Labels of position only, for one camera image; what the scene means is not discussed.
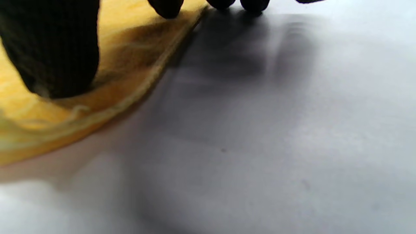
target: white surface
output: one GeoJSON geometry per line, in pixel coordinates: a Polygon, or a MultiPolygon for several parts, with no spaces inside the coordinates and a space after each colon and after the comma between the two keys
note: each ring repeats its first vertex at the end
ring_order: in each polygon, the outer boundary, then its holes
{"type": "Polygon", "coordinates": [[[1,169],[0,233],[416,233],[416,1],[239,9],[140,111],[1,169]]]}

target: gloved hand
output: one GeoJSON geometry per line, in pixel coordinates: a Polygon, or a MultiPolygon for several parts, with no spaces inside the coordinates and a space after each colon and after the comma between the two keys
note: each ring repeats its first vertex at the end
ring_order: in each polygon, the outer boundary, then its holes
{"type": "MultiPolygon", "coordinates": [[[[296,0],[298,3],[308,4],[323,0],[296,0]]],[[[173,19],[178,16],[183,0],[148,0],[155,11],[165,19],[173,19]]],[[[229,8],[235,0],[207,0],[207,2],[217,10],[229,8]]],[[[258,13],[264,11],[269,5],[270,0],[240,0],[241,5],[246,11],[258,13]]]]}
{"type": "MultiPolygon", "coordinates": [[[[175,18],[183,4],[183,0],[148,1],[167,19],[175,18]]],[[[218,10],[235,2],[207,1],[218,10]]],[[[251,12],[261,12],[269,4],[269,0],[240,1],[251,12]]],[[[0,0],[0,37],[29,91],[65,98],[89,89],[99,63],[99,4],[100,0],[0,0]]]]}

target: black glove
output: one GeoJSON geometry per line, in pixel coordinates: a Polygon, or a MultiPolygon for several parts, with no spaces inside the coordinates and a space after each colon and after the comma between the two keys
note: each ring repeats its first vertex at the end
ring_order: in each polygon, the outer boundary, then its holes
{"type": "MultiPolygon", "coordinates": [[[[175,18],[181,6],[183,0],[148,0],[150,5],[155,9],[155,11],[162,17],[166,19],[175,18]]],[[[323,0],[296,0],[298,3],[308,4],[314,2],[320,2],[323,0]]],[[[207,0],[207,2],[217,10],[225,10],[229,8],[235,0],[207,0]]],[[[270,0],[240,0],[241,5],[246,11],[259,13],[264,11],[269,5],[270,0]]]]}
{"type": "Polygon", "coordinates": [[[0,37],[29,91],[87,91],[99,61],[98,8],[99,0],[0,0],[0,37]]]}

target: finger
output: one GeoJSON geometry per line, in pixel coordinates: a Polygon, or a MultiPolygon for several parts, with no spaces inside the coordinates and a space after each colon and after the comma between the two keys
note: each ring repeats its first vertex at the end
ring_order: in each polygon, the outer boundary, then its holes
{"type": "Polygon", "coordinates": [[[2,43],[29,91],[64,98],[88,90],[99,63],[98,10],[99,0],[0,1],[2,43]]]}
{"type": "Polygon", "coordinates": [[[314,2],[321,2],[324,0],[296,0],[298,3],[302,3],[302,4],[309,4],[309,3],[314,3],[314,2]]]}
{"type": "Polygon", "coordinates": [[[246,11],[259,13],[267,8],[270,0],[240,0],[240,2],[246,11]]]}
{"type": "Polygon", "coordinates": [[[165,19],[174,19],[179,15],[183,0],[148,0],[150,6],[165,19]]]}
{"type": "Polygon", "coordinates": [[[207,2],[217,10],[225,10],[229,8],[235,0],[207,0],[207,2]]]}

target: fingertip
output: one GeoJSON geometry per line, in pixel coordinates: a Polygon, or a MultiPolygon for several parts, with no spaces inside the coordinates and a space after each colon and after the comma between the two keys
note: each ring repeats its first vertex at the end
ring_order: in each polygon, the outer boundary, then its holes
{"type": "Polygon", "coordinates": [[[158,15],[165,19],[174,19],[179,15],[183,0],[148,0],[158,15]]]}
{"type": "Polygon", "coordinates": [[[269,5],[270,0],[240,0],[243,8],[252,13],[260,13],[269,5]]]}
{"type": "Polygon", "coordinates": [[[235,0],[207,0],[207,2],[217,10],[226,10],[235,0]]]}

